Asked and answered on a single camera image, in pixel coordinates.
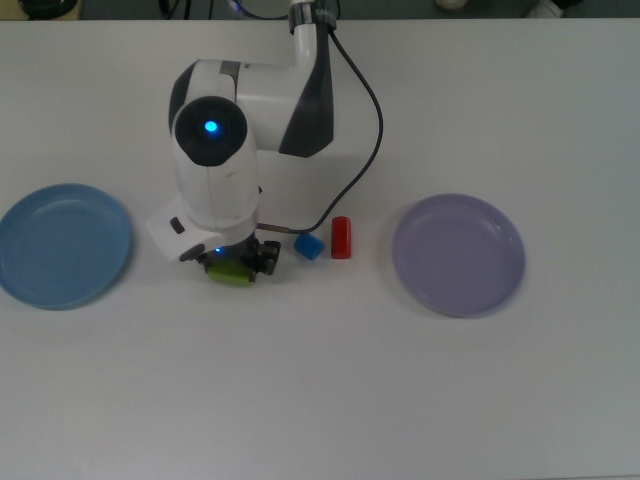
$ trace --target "plate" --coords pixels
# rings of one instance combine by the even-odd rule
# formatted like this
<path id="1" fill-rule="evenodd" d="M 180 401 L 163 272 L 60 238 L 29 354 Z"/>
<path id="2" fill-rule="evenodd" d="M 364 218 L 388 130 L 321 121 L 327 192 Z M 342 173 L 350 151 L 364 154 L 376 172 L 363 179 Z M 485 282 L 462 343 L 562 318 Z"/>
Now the plate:
<path id="1" fill-rule="evenodd" d="M 131 225 L 114 198 L 87 185 L 46 187 L 0 221 L 0 284 L 29 305 L 74 308 L 111 285 L 130 247 Z"/>
<path id="2" fill-rule="evenodd" d="M 475 197 L 426 198 L 402 218 L 393 247 L 396 272 L 427 307 L 473 317 L 505 302 L 525 268 L 524 246 L 511 221 Z"/>

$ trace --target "red block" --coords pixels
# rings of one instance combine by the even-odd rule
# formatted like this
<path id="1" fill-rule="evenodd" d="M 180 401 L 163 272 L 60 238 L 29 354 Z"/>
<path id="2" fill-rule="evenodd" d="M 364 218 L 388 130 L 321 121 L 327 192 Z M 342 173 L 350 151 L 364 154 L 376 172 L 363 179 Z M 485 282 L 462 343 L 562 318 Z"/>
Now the red block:
<path id="1" fill-rule="evenodd" d="M 351 257 L 351 219 L 335 217 L 331 221 L 331 258 L 344 260 Z"/>

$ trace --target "blue cube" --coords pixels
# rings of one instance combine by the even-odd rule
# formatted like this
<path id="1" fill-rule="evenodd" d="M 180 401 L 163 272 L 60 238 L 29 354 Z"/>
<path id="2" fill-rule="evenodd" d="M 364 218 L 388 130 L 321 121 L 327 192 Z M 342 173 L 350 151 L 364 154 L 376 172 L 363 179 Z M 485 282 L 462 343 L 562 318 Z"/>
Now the blue cube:
<path id="1" fill-rule="evenodd" d="M 296 239 L 293 248 L 300 252 L 305 258 L 315 260 L 318 258 L 318 255 L 322 253 L 322 250 L 324 250 L 324 242 L 313 235 L 304 234 Z"/>

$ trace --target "blue plate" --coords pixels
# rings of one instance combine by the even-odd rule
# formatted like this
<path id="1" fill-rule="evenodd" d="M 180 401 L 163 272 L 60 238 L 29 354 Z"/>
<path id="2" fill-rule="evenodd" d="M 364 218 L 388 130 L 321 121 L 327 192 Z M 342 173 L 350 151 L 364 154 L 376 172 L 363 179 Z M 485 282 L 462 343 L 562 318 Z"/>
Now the blue plate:
<path id="1" fill-rule="evenodd" d="M 87 185 L 43 188 L 0 221 L 0 285 L 29 305 L 74 308 L 109 287 L 130 247 L 131 225 L 115 199 Z"/>

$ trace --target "table surface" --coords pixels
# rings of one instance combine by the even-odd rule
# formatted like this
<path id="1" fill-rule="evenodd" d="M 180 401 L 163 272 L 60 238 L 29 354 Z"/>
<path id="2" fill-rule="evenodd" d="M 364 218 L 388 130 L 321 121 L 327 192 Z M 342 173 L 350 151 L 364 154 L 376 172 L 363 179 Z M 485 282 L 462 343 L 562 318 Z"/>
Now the table surface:
<path id="1" fill-rule="evenodd" d="M 2 25 L 0 214 L 88 183 L 124 204 L 136 241 L 85 307 L 0 292 L 0 477 L 640 474 L 640 22 L 338 34 L 386 119 L 335 212 L 354 256 L 303 261 L 284 238 L 276 274 L 241 289 L 166 264 L 143 225 L 177 191 L 175 78 L 197 58 L 286 64 L 285 24 Z M 312 159 L 261 154 L 262 221 L 313 222 L 373 146 L 374 109 L 332 55 L 335 141 Z M 403 212 L 444 192 L 494 204 L 525 243 L 523 285 L 485 318 L 430 312 L 392 267 Z"/>

